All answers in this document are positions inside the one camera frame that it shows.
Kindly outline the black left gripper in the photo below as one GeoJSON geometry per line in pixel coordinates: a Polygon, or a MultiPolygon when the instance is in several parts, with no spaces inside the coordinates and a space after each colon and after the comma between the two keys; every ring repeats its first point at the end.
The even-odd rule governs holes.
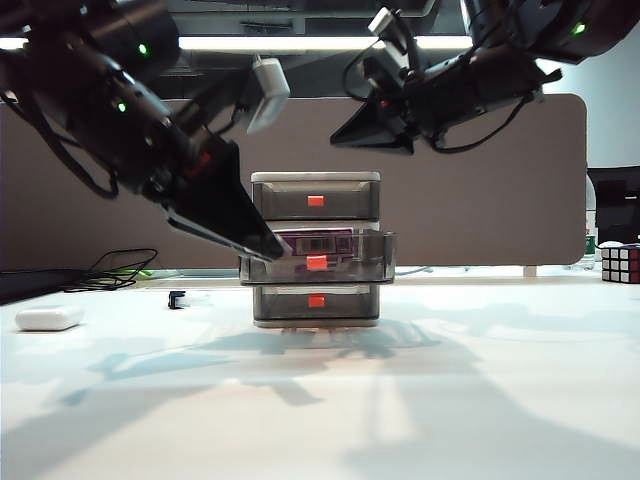
{"type": "Polygon", "coordinates": [[[243,257],[288,255],[242,186],[237,144],[211,132],[200,112],[156,98],[114,99],[106,110],[106,197],[121,187],[140,194],[169,211],[174,229],[243,257]]]}

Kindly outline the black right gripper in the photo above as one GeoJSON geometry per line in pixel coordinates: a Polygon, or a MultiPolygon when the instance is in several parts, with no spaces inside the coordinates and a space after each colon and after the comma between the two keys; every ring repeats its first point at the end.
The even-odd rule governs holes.
{"type": "Polygon", "coordinates": [[[561,78],[559,69],[546,73],[513,47],[479,49],[407,81],[403,118],[391,102],[369,100],[330,136],[330,144],[413,155],[412,139],[442,145],[450,128],[514,101],[522,107],[561,78]]]}

